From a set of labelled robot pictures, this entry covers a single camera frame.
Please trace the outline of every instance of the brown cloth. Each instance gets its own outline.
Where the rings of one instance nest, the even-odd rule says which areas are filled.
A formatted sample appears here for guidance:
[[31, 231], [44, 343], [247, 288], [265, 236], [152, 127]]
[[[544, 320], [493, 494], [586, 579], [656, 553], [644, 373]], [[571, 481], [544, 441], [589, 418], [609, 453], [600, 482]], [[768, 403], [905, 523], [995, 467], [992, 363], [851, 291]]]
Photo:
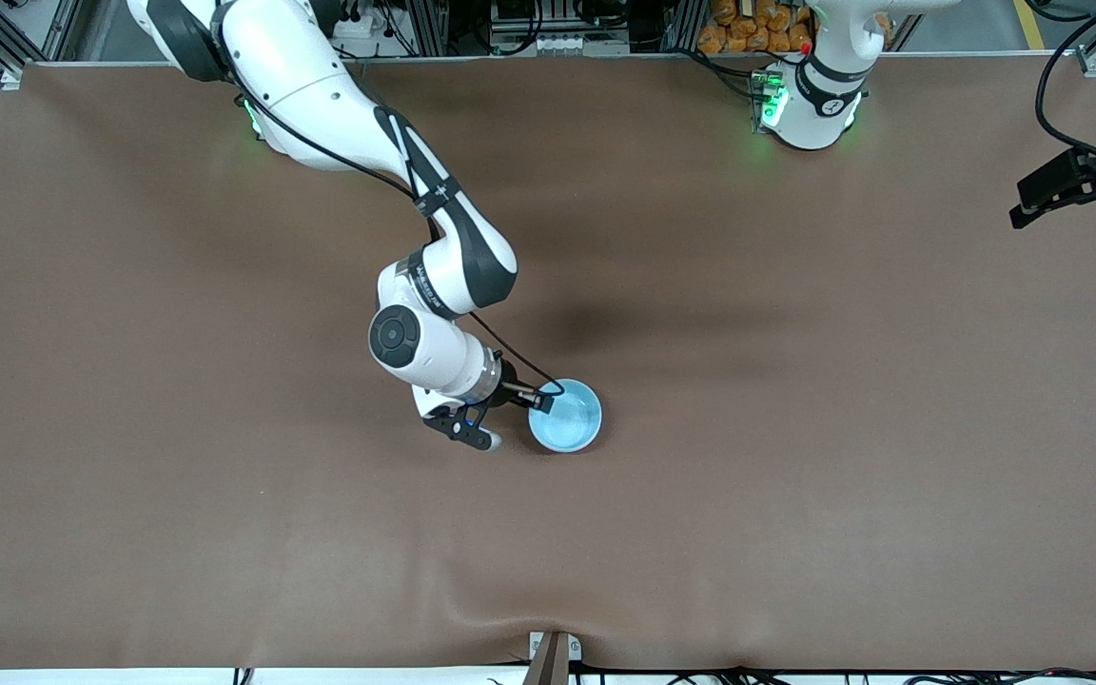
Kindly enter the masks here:
[[[1071, 60], [1049, 114], [1096, 141]], [[1096, 213], [1014, 231], [1041, 58], [890, 58], [834, 148], [685, 60], [385, 66], [590, 450], [424, 429], [366, 350], [397, 192], [225, 83], [0, 96], [0, 667], [1096, 667]]]

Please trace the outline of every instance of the metal bracket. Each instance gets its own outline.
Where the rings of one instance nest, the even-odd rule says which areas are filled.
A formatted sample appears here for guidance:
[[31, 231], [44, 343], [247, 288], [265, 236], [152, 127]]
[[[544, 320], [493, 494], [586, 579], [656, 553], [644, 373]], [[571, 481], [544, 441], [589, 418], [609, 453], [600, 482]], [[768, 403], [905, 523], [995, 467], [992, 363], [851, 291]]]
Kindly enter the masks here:
[[925, 14], [907, 14], [904, 21], [899, 22], [895, 27], [895, 38], [891, 41], [890, 45], [887, 47], [889, 53], [902, 53], [904, 52], [904, 46], [907, 45], [909, 39], [916, 34], [917, 27], [920, 27], [921, 22], [925, 21]]
[[3, 90], [19, 90], [19, 76], [13, 72], [3, 72], [3, 78], [0, 78], [0, 83], [3, 84]]
[[582, 642], [564, 632], [530, 633], [530, 667], [523, 685], [567, 685], [569, 662], [582, 660]]
[[[582, 641], [574, 638], [573, 635], [564, 633], [566, 638], [569, 638], [569, 660], [582, 660]], [[539, 643], [544, 642], [545, 635], [543, 632], [532, 632], [530, 633], [530, 649], [527, 650], [527, 659], [534, 660], [536, 658], [536, 651], [539, 651]]]
[[1077, 62], [1080, 64], [1080, 67], [1082, 67], [1082, 75], [1084, 75], [1085, 78], [1096, 78], [1096, 61], [1093, 61], [1093, 58], [1088, 56], [1088, 53], [1085, 53], [1084, 45], [1082, 45], [1082, 47], [1077, 47]]

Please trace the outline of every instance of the black cable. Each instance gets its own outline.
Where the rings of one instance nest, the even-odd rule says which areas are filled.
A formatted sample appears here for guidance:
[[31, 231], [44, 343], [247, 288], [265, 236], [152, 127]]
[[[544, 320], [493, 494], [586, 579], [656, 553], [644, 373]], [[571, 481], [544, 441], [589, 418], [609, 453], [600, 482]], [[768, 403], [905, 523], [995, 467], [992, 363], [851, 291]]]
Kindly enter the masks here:
[[[743, 98], [746, 98], [747, 100], [762, 100], [761, 95], [755, 95], [755, 94], [753, 94], [753, 92], [750, 92], [747, 90], [742, 90], [742, 88], [740, 88], [739, 85], [735, 85], [735, 83], [731, 83], [730, 81], [727, 81], [727, 79], [726, 79], [727, 76], [732, 76], [732, 77], [737, 77], [737, 78], [747, 79], [747, 81], [750, 81], [750, 78], [752, 78], [752, 73], [753, 73], [753, 72], [750, 72], [750, 70], [740, 70], [740, 69], [734, 69], [734, 68], [731, 68], [731, 67], [726, 67], [726, 66], [722, 66], [722, 65], [718, 65], [716, 61], [710, 60], [709, 56], [705, 55], [705, 53], [697, 53], [696, 50], [688, 50], [686, 47], [671, 47], [670, 50], [666, 50], [666, 53], [667, 54], [674, 53], [674, 54], [678, 54], [678, 55], [686, 55], [688, 58], [690, 58], [692, 61], [695, 61], [697, 65], [700, 65], [701, 67], [705, 67], [706, 69], [711, 70], [711, 72], [713, 75], [717, 75], [719, 81], [721, 81], [721, 83], [724, 83], [724, 85], [726, 85], [726, 88], [728, 88], [728, 90], [734, 91], [734, 92], [737, 92], [737, 94], [742, 95]], [[756, 53], [765, 53], [767, 55], [773, 55], [774, 57], [779, 58], [780, 61], [786, 61], [786, 64], [788, 64], [788, 65], [797, 65], [796, 61], [788, 61], [788, 60], [786, 60], [786, 58], [780, 57], [779, 55], [775, 55], [775, 53], [767, 53], [766, 50], [756, 50]]]
[[1093, 18], [1092, 12], [1085, 12], [1082, 14], [1053, 14], [1049, 12], [1049, 10], [1041, 8], [1036, 0], [1026, 0], [1026, 4], [1035, 14], [1039, 14], [1040, 18], [1044, 18], [1053, 22], [1083, 22]]
[[399, 25], [396, 25], [395, 12], [392, 12], [391, 5], [388, 3], [375, 3], [378, 7], [378, 12], [383, 14], [384, 21], [387, 22], [387, 27], [390, 27], [392, 34], [396, 35], [397, 42], [400, 43], [400, 47], [404, 48], [404, 53], [409, 57], [416, 57], [418, 53], [413, 50], [412, 44], [404, 38], [404, 32], [400, 30]]
[[743, 675], [743, 680], [746, 677], [753, 677], [756, 684], [761, 685], [790, 685], [788, 682], [779, 680], [779, 671], [758, 671], [758, 669], [753, 667], [735, 667], [735, 672]]
[[[343, 50], [340, 47], [335, 47], [335, 52], [338, 52], [339, 55], [343, 54], [343, 55], [346, 55], [349, 57], [353, 57], [354, 60], [361, 60], [361, 57], [357, 57], [356, 55], [353, 55], [352, 53], [350, 53], [347, 50]], [[377, 103], [379, 103], [379, 104], [384, 105], [384, 107], [386, 107], [387, 103], [385, 103], [383, 96], [379, 95], [376, 90], [374, 90], [373, 88], [370, 88], [370, 83], [366, 82], [366, 79], [364, 78], [365, 67], [366, 67], [365, 64], [363, 64], [362, 65], [363, 73], [362, 75], [357, 75], [357, 78], [354, 78], [354, 82], [357, 82], [357, 88], [359, 88], [359, 90], [362, 92], [364, 92], [364, 94], [366, 96], [370, 98], [370, 100], [377, 101]], [[408, 173], [409, 182], [413, 183], [414, 182], [413, 181], [413, 179], [414, 179], [414, 174], [413, 174], [413, 160], [409, 160], [409, 159], [404, 160], [404, 171], [406, 171], [406, 173]], [[414, 195], [409, 195], [409, 197], [412, 198], [412, 199], [415, 199]], [[434, 225], [434, 220], [432, 220], [430, 217], [425, 217], [425, 225], [430, 229], [430, 242], [434, 242], [435, 240], [438, 239], [438, 229]]]
[[[218, 41], [219, 44], [226, 45], [226, 43], [222, 42], [221, 33], [219, 33]], [[347, 157], [340, 156], [336, 152], [329, 150], [329, 148], [324, 148], [321, 144], [310, 140], [304, 134], [299, 134], [299, 132], [293, 129], [292, 126], [287, 125], [286, 122], [279, 119], [277, 116], [274, 116], [274, 113], [271, 112], [269, 107], [265, 107], [264, 104], [261, 104], [260, 101], [256, 100], [256, 94], [253, 94], [252, 90], [249, 90], [249, 87], [246, 82], [243, 82], [243, 79], [239, 78], [239, 72], [238, 70], [235, 69], [235, 58], [232, 58], [230, 53], [226, 50], [222, 53], [225, 53], [226, 55], [227, 65], [230, 67], [231, 72], [236, 73], [235, 85], [238, 87], [239, 90], [243, 92], [243, 99], [248, 100], [249, 103], [254, 105], [255, 109], [262, 114], [264, 114], [265, 117], [269, 117], [271, 122], [274, 122], [275, 125], [282, 126], [282, 128], [286, 130], [287, 134], [295, 136], [296, 139], [299, 139], [300, 142], [304, 142], [313, 150], [318, 150], [319, 152], [322, 152], [323, 155], [331, 157], [331, 159], [334, 159], [341, 162], [342, 164], [349, 165], [349, 168], [352, 168], [354, 170], [361, 170], [362, 173], [365, 173], [370, 178], [377, 178], [379, 181], [387, 183], [387, 185], [395, 187], [396, 191], [400, 191], [401, 194], [408, 196], [409, 199], [413, 201], [416, 199], [416, 194], [414, 194], [413, 191], [410, 191], [408, 187], [400, 185], [400, 183], [392, 181], [391, 178], [387, 178], [386, 175], [379, 174], [376, 170], [365, 168], [365, 165], [354, 162], [353, 160], [347, 159]], [[413, 182], [412, 169], [409, 169], [409, 182], [410, 183]], [[437, 240], [438, 231], [435, 229], [434, 221], [432, 221], [430, 218], [426, 218], [425, 222], [427, 226], [430, 226], [430, 242]], [[476, 315], [476, 312], [469, 312], [469, 313], [476, 320], [476, 323], [479, 323], [481, 328], [483, 328], [493, 338], [493, 340], [495, 340], [496, 343], [499, 343], [499, 345], [501, 345], [503, 349], [505, 349], [506, 352], [509, 352], [509, 354], [514, 355], [516, 359], [521, 361], [521, 363], [523, 364], [526, 364], [527, 368], [530, 368], [535, 373], [538, 373], [539, 376], [544, 377], [544, 379], [547, 380], [548, 383], [551, 383], [552, 385], [559, 387], [559, 390], [556, 393], [544, 393], [544, 395], [557, 396], [566, 392], [566, 388], [555, 377], [548, 376], [548, 374], [545, 373], [544, 369], [540, 369], [535, 364], [532, 364], [530, 361], [524, 357], [522, 354], [518, 354], [518, 351], [515, 350], [513, 345], [510, 345], [510, 343], [505, 342], [505, 340], [501, 338], [501, 335], [496, 334], [496, 331], [492, 330], [490, 326], [484, 323], [484, 320], [482, 320], [482, 318]], [[247, 681], [240, 682], [240, 684], [238, 685], [244, 685], [244, 684], [247, 684]]]
[[[219, 33], [218, 41], [219, 44], [226, 45], [226, 43], [222, 42], [221, 33]], [[232, 58], [230, 53], [227, 50], [222, 50], [222, 55], [226, 56], [227, 65], [231, 68], [231, 72], [236, 73], [235, 85], [239, 87], [239, 90], [243, 92], [243, 99], [248, 100], [249, 103], [253, 105], [253, 107], [255, 107], [260, 113], [264, 114], [265, 117], [269, 117], [270, 121], [275, 123], [275, 125], [279, 126], [279, 128], [286, 130], [287, 134], [295, 136], [295, 138], [299, 140], [299, 142], [307, 145], [312, 150], [322, 152], [323, 155], [331, 157], [331, 159], [334, 159], [341, 162], [342, 164], [347, 165], [347, 168], [350, 169], [361, 170], [362, 173], [369, 175], [369, 178], [375, 178], [378, 181], [387, 183], [387, 185], [395, 187], [396, 191], [400, 191], [400, 194], [404, 195], [406, 198], [413, 201], [416, 199], [416, 195], [414, 195], [413, 191], [410, 191], [408, 187], [400, 185], [400, 183], [397, 183], [391, 178], [387, 178], [386, 175], [378, 173], [374, 169], [365, 168], [365, 165], [354, 162], [353, 160], [347, 159], [347, 157], [340, 156], [336, 152], [329, 150], [329, 148], [323, 147], [321, 144], [313, 141], [310, 138], [307, 138], [307, 136], [305, 136], [304, 134], [299, 134], [299, 132], [293, 129], [293, 126], [287, 125], [286, 122], [275, 116], [275, 114], [269, 107], [266, 107], [266, 105], [262, 104], [262, 99], [269, 99], [269, 95], [262, 95], [261, 98], [258, 98], [255, 92], [252, 92], [252, 90], [249, 89], [248, 83], [243, 82], [243, 79], [239, 78], [239, 70], [235, 68], [235, 58]]]
[[1018, 685], [1019, 682], [1035, 680], [1035, 677], [1078, 677], [1082, 681], [1096, 681], [1096, 673], [1077, 671], [1073, 667], [1047, 667], [1034, 673], [1023, 673], [1013, 677], [1001, 677], [992, 673], [970, 674], [971, 681], [962, 681], [960, 676], [951, 674], [945, 677], [934, 675], [917, 675], [910, 677], [905, 685], [918, 685], [922, 682], [932, 682], [935, 685], [963, 685], [966, 682], [977, 682], [979, 685]]
[[743, 55], [747, 55], [747, 54], [749, 55], [766, 55], [768, 57], [773, 57], [774, 60], [784, 61], [784, 64], [787, 64], [787, 65], [790, 65], [790, 66], [795, 66], [795, 67], [801, 66], [801, 64], [803, 64], [803, 61], [806, 61], [804, 58], [801, 58], [801, 60], [797, 60], [797, 61], [789, 61], [789, 60], [787, 60], [786, 56], [780, 55], [779, 53], [770, 52], [770, 50], [754, 50], [754, 49], [753, 50], [743, 50], [742, 54]]
[[594, 27], [615, 27], [621, 25], [628, 21], [628, 12], [630, 12], [631, 3], [626, 3], [624, 5], [624, 11], [615, 14], [615, 16], [601, 18], [595, 14], [587, 14], [582, 11], [583, 0], [573, 0], [573, 13], [578, 14], [579, 19], [586, 22], [589, 25]]
[[527, 47], [535, 45], [536, 38], [539, 38], [540, 30], [544, 30], [545, 25], [545, 13], [544, 8], [540, 8], [539, 0], [527, 0], [530, 3], [530, 12], [527, 12], [527, 35], [523, 36], [523, 43], [518, 44], [514, 50], [504, 50], [501, 47], [493, 47], [493, 45], [484, 39], [480, 33], [480, 27], [483, 25], [484, 21], [490, 22], [492, 25], [492, 19], [486, 20], [479, 12], [484, 4], [491, 0], [475, 0], [472, 3], [472, 37], [476, 38], [476, 43], [487, 53], [487, 55], [494, 55], [499, 57], [510, 57], [511, 55], [517, 55]]
[[476, 320], [476, 323], [479, 323], [479, 326], [481, 328], [483, 328], [484, 331], [487, 331], [487, 333], [489, 333], [490, 336], [493, 338], [493, 340], [496, 340], [496, 343], [499, 343], [499, 345], [501, 345], [502, 349], [504, 349], [506, 352], [509, 352], [509, 354], [514, 355], [514, 358], [521, 361], [521, 363], [523, 363], [523, 364], [526, 364], [527, 368], [530, 368], [535, 373], [538, 373], [540, 378], [544, 378], [548, 383], [551, 383], [551, 385], [556, 386], [557, 389], [558, 389], [555, 393], [543, 393], [543, 395], [547, 395], [547, 396], [549, 396], [549, 398], [557, 398], [557, 396], [560, 396], [560, 395], [562, 395], [562, 393], [566, 392], [566, 387], [562, 386], [559, 380], [557, 380], [552, 376], [549, 376], [549, 374], [545, 373], [545, 370], [543, 368], [537, 367], [535, 364], [532, 364], [529, 359], [527, 359], [523, 355], [518, 354], [518, 351], [514, 349], [514, 345], [510, 345], [509, 342], [505, 342], [505, 340], [501, 339], [501, 335], [496, 334], [495, 330], [492, 330], [490, 328], [490, 326], [488, 326], [487, 323], [484, 323], [484, 320], [482, 320], [482, 318], [480, 318], [480, 316], [478, 313], [476, 313], [476, 312], [468, 312], [468, 316], [470, 316], [471, 318], [473, 318]]
[[1057, 129], [1055, 126], [1051, 125], [1051, 122], [1048, 122], [1048, 114], [1042, 110], [1043, 98], [1048, 94], [1048, 80], [1051, 78], [1052, 70], [1057, 68], [1057, 62], [1060, 61], [1060, 57], [1064, 54], [1064, 50], [1069, 50], [1071, 45], [1077, 42], [1080, 36], [1084, 35], [1085, 32], [1092, 30], [1094, 26], [1096, 26], [1096, 16], [1088, 19], [1087, 22], [1084, 22], [1082, 25], [1075, 27], [1075, 30], [1069, 35], [1069, 38], [1065, 38], [1064, 42], [1060, 44], [1060, 47], [1057, 47], [1057, 50], [1051, 54], [1051, 58], [1049, 58], [1048, 64], [1042, 67], [1042, 75], [1039, 77], [1039, 87], [1038, 90], [1035, 91], [1035, 117], [1039, 119], [1039, 126], [1042, 126], [1042, 130], [1048, 132], [1048, 135], [1051, 135], [1052, 138], [1060, 140], [1065, 145], [1071, 145], [1071, 147], [1075, 148], [1075, 150], [1091, 152], [1096, 156], [1096, 147]]
[[[352, 60], [357, 60], [357, 61], [359, 61], [359, 64], [363, 64], [363, 65], [365, 65], [367, 61], [403, 60], [403, 58], [406, 57], [404, 55], [379, 55], [379, 53], [378, 53], [378, 44], [375, 45], [375, 54], [374, 55], [368, 55], [368, 56], [365, 56], [365, 57], [363, 57], [362, 55], [354, 55], [353, 53], [350, 53], [349, 50], [346, 50], [346, 48], [344, 48], [344, 47], [336, 47], [334, 45], [332, 48], [334, 48], [334, 50], [338, 54], [338, 56], [340, 56], [340, 57], [349, 57]], [[366, 92], [366, 95], [370, 96], [370, 100], [375, 99], [373, 92]]]

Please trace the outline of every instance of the green indicator light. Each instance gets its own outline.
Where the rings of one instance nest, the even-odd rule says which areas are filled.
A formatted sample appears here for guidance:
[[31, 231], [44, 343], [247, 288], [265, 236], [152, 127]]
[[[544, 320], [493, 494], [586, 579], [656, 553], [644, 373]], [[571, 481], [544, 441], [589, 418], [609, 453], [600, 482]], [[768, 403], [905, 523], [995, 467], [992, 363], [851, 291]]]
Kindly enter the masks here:
[[787, 88], [780, 88], [777, 94], [772, 96], [764, 104], [764, 125], [775, 126], [780, 123], [780, 114], [784, 113], [784, 106], [789, 101], [789, 90]]
[[861, 94], [860, 92], [858, 92], [856, 100], [853, 100], [853, 103], [848, 105], [848, 117], [847, 119], [844, 119], [844, 128], [847, 128], [848, 126], [853, 125], [853, 122], [856, 118], [856, 106], [860, 103], [861, 103]]
[[249, 118], [252, 119], [252, 130], [255, 130], [256, 135], [262, 135], [261, 134], [261, 122], [256, 121], [256, 110], [252, 109], [252, 104], [249, 103], [248, 100], [243, 101], [243, 110], [244, 110], [244, 112], [248, 112]]

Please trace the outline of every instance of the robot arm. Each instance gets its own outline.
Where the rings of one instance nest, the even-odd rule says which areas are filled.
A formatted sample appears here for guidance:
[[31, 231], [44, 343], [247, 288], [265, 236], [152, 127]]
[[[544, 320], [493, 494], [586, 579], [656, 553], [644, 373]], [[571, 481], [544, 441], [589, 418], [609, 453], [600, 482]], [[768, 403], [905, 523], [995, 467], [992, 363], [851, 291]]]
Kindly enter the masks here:
[[803, 150], [826, 148], [853, 125], [861, 84], [882, 55], [878, 12], [931, 12], [958, 0], [808, 0], [819, 18], [813, 49], [800, 61], [770, 67], [780, 85], [761, 124], [784, 142]]
[[[338, 8], [335, 0], [329, 2]], [[232, 79], [274, 150], [318, 170], [366, 168], [410, 190], [443, 238], [388, 264], [370, 324], [374, 358], [413, 387], [422, 421], [491, 450], [483, 412], [513, 402], [551, 406], [518, 385], [501, 354], [454, 321], [501, 302], [517, 274], [514, 251], [399, 112], [354, 83], [326, 38], [322, 3], [296, 0], [129, 0], [161, 52], [201, 81]], [[469, 418], [469, 408], [479, 408]]]

